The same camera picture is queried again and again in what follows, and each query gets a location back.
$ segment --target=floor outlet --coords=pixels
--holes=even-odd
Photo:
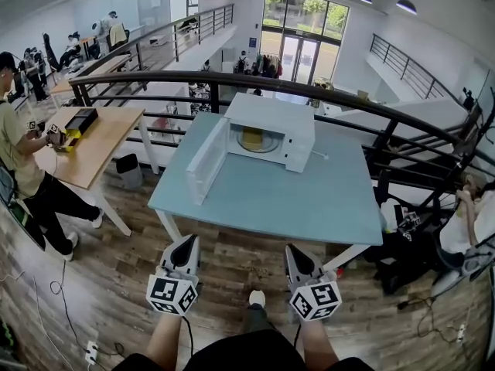
[[[93,341],[87,342],[87,350],[89,351],[89,353],[86,353],[86,361],[88,363],[90,363],[92,366],[94,366],[96,356],[98,354],[97,349],[98,349],[98,345],[96,344],[96,342],[93,342]]]

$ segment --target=white sneaker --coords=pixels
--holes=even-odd
[[[101,227],[101,224],[103,223],[103,215],[105,214],[105,212],[100,209],[100,214],[98,215],[98,217],[91,221],[91,225],[93,226],[94,229],[98,229]]]
[[[249,295],[249,305],[259,304],[263,308],[265,307],[266,298],[265,293],[261,290],[253,290]]]
[[[79,243],[79,237],[77,233],[71,232],[67,239],[72,242],[72,251],[70,252],[70,254],[63,256],[63,258],[65,259],[65,261],[70,262],[74,258],[74,250],[76,249]]]

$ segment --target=wooden table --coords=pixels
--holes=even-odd
[[[86,54],[86,59],[90,59],[90,52],[89,52],[89,43],[92,41],[94,43],[94,40],[96,39],[95,36],[90,36],[86,37],[86,39],[82,39],[80,43],[83,45],[84,48],[84,53]]]
[[[115,56],[112,59],[110,59],[108,62],[98,67],[95,71],[90,73],[90,76],[96,76],[98,74],[106,74],[115,71],[116,69],[119,69],[120,67],[124,66],[130,59],[131,58],[129,55]],[[87,65],[84,66],[84,69],[88,68],[90,65],[94,64],[95,62],[97,61],[94,60],[92,62],[89,62]],[[97,86],[93,87],[92,90],[94,90],[94,96],[97,96],[99,94]],[[69,80],[65,80],[65,79],[60,80],[60,82],[49,91],[50,95],[52,95],[53,104],[55,104],[57,110],[60,109],[60,101],[58,100],[58,97],[60,94],[64,94],[66,92],[72,93],[73,89],[69,84]]]
[[[52,124],[59,128],[65,125],[80,110],[80,107],[65,107],[59,110],[46,127]],[[149,140],[148,130],[142,120],[144,108],[137,107],[100,107],[98,119],[84,133],[69,154],[56,154],[56,168],[53,149],[45,147],[35,154],[41,169],[52,173],[61,182],[88,191],[103,209],[110,220],[124,233],[130,236],[131,230],[110,206],[103,196],[99,178],[107,168],[115,150],[125,141],[129,133],[139,126],[143,145],[151,162],[153,172],[159,174],[159,167]]]

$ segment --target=handrail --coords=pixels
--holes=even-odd
[[[158,27],[156,29],[153,29],[150,32],[147,32],[147,33],[143,34],[142,36],[139,36],[137,39],[133,39],[132,41],[129,41],[128,43],[125,43],[123,46],[120,46],[117,49],[114,49],[111,53],[109,53],[106,56],[100,58],[99,60],[97,60],[96,62],[94,62],[91,66],[89,66],[85,70],[81,71],[77,75],[77,77],[75,77],[75,78],[88,76],[90,73],[92,73],[93,71],[95,71],[98,67],[103,66],[106,62],[108,62],[112,58],[116,57],[117,55],[121,55],[122,53],[127,52],[130,47],[139,44],[142,40],[144,40],[144,39],[152,36],[153,34],[155,34],[157,32],[161,32],[162,30],[167,29],[167,28],[173,29],[174,26],[176,26],[176,25],[178,25],[180,23],[184,23],[185,21],[188,21],[190,19],[193,19],[193,18],[200,18],[201,19],[201,16],[207,15],[210,12],[215,12],[215,11],[218,11],[218,10],[221,10],[221,9],[225,9],[226,7],[233,7],[233,6],[234,6],[234,4],[222,5],[221,7],[216,7],[214,9],[209,9],[209,10],[206,10],[206,11],[198,12],[198,13],[196,13],[194,15],[190,15],[190,16],[187,16],[187,17],[182,18],[182,19],[177,19],[174,22],[167,23],[166,25],[163,25],[163,26],[160,26],[160,27]]]
[[[243,76],[230,73],[162,70],[146,72],[109,73],[89,77],[76,77],[70,81],[70,84],[73,86],[84,86],[96,83],[144,83],[153,81],[173,83],[221,83],[222,85],[231,85],[234,87],[261,88],[264,90],[273,90],[285,94],[294,94],[379,115],[392,121],[406,124],[420,131],[433,134],[442,140],[453,143],[454,145],[459,142],[459,138],[457,138],[456,136],[452,136],[450,133],[437,128],[429,124],[428,122],[419,120],[415,117],[404,114],[400,111],[393,110],[389,107],[385,107],[371,101],[363,100],[357,96],[345,94],[339,91],[324,90],[323,88],[313,87],[300,83],[293,83],[291,81],[285,80],[273,80],[263,77]]]
[[[373,42],[371,43],[371,49],[373,49],[375,39],[379,39],[381,42],[385,43],[385,45],[387,45],[387,47],[390,47],[390,46],[393,47],[395,50],[402,53],[404,56],[406,56],[408,58],[408,62],[405,64],[405,70],[408,67],[409,62],[413,62],[413,64],[415,64],[417,67],[419,67],[421,70],[423,70],[428,76],[430,76],[432,78],[432,82],[430,84],[430,91],[429,92],[431,92],[431,89],[435,86],[435,83],[437,83],[459,106],[464,108],[464,106],[459,102],[457,97],[454,96],[454,94],[452,92],[450,92],[450,90],[445,85],[443,85],[435,76],[433,76],[429,71],[427,71],[427,69],[425,69],[422,65],[420,65],[416,60],[411,58],[407,53],[405,53],[401,49],[397,48],[396,46],[394,46],[393,44],[388,42],[386,39],[380,37],[378,34],[373,33]]]

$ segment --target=yellow object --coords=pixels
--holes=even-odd
[[[263,130],[244,127],[242,130],[242,145],[248,150],[259,150],[263,147]]]

